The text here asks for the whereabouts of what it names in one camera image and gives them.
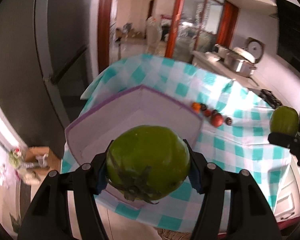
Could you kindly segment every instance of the kitchen appliance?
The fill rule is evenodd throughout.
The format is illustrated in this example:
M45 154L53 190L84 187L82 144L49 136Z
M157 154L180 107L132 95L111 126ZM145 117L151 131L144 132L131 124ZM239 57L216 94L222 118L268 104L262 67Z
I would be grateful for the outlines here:
M261 41L258 41L254 38L249 37L246 41L246 49L245 50L255 58L255 62L253 62L253 63L257 64L263 57L263 54L265 51L265 44L262 43Z
M269 90L261 89L259 97L266 101L273 109L283 106L282 102Z
M238 53L240 56L244 57L248 61L250 61L252 64L254 64L256 61L255 57L251 53L249 53L246 49L235 47L233 51Z
M228 69L243 77L252 76L257 69L254 64L232 50L228 50L224 64Z
M220 44L214 45L212 52L217 54L220 58L225 59L226 55L228 53L229 49L225 46L222 46Z

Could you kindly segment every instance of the purple trim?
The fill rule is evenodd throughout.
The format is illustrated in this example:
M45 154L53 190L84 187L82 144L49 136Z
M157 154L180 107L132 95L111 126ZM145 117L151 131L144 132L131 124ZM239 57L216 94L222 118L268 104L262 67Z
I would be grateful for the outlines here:
M164 93L162 93L162 92L160 92L160 91L158 91L158 90L155 90L155 89L153 89L153 88L151 88L151 87L147 87L147 86L145 86L145 85L139 85L139 86L137 86L137 87L129 88L129 89L126 89L126 90L124 90L124 91L122 91L122 92L119 92L119 93L117 93L117 94L114 94L114 95L110 96L109 98L107 98L106 100L104 100L104 101L101 102L100 104L94 106L94 107L91 108L89 111L87 111L86 113L84 113L82 116L80 116L80 117L78 117L76 120L74 120L74 121L73 121L73 122L65 129L66 141L68 141L68 135L69 135L70 130L71 130L74 126L76 126L78 123L80 123L83 119L85 119L85 118L88 117L89 115L93 114L94 112L98 111L100 108L102 108L102 107L105 106L106 104L108 104L108 103L110 103L110 102L116 100L117 98L122 97L122 96L124 96L124 95L126 95L126 94L129 94L129 93L131 93L131 92L133 92L133 91L136 91L136 90L142 90L142 89L149 90L149 91L151 91L151 92L153 92L153 93L155 93L155 94L158 94L158 95L160 95L160 96L162 96L162 97L164 97L164 98L166 98L166 99L168 99L168 100L170 100L170 101L173 101L176 105L179 105L181 108L184 108L184 109L188 110L191 114L195 115L200 121L202 121L203 118L202 118L199 114L197 114L196 112L194 112L194 111L192 110L191 107L189 107L189 106L187 106L187 105L181 103L180 101L178 101L178 100L176 100L176 99L174 99L174 98L172 98L172 97L170 97L170 96L168 96L168 95L166 95L166 94L164 94Z

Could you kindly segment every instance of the cabinet handle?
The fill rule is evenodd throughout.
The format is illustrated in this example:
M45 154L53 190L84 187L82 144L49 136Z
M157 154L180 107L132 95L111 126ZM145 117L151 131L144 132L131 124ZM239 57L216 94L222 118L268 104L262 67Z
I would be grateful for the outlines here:
M295 213L294 212L292 212L290 215L288 215L287 217L281 217L280 218L280 220L286 220L286 219L288 219L289 217L291 217L291 216L293 216Z

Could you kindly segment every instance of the wooden door frame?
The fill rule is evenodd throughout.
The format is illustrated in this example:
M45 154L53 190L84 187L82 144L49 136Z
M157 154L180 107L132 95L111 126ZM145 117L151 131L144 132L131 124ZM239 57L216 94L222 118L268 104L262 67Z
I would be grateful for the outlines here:
M98 68L99 73L109 66L110 15L112 0L99 0Z
M155 2L155 0L151 0L151 1L149 2L148 18L151 17L151 16L153 15L154 2Z
M172 58L173 56L173 51L174 51L174 46L176 44L176 38L178 35L178 28L179 28L184 1L185 0L175 0L174 2L171 27L169 31L169 39L168 39L166 55L165 55L165 57L167 58Z
M227 48L230 47L238 14L239 8L225 0L218 29L217 44L223 45Z

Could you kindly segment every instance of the checkered tablecloth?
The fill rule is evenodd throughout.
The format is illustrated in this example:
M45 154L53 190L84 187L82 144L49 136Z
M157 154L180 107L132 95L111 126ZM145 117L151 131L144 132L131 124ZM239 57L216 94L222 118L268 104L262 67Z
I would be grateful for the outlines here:
M193 101L205 103L223 116L231 117L232 126L222 125L217 129L204 122L193 150L226 171L249 170L274 210L291 156L288 150L267 141L273 109L266 102L226 77L183 62L139 55L112 64L90 84L82 95L88 101L81 114L109 96L140 84L188 105ZM66 145L61 171L74 171L78 167ZM140 210L110 201L102 193L96 197L98 203L122 216L181 232L193 230L202 200L203 195L192 189L188 178L159 204L146 204ZM230 192L226 192L221 232L226 230L229 203Z

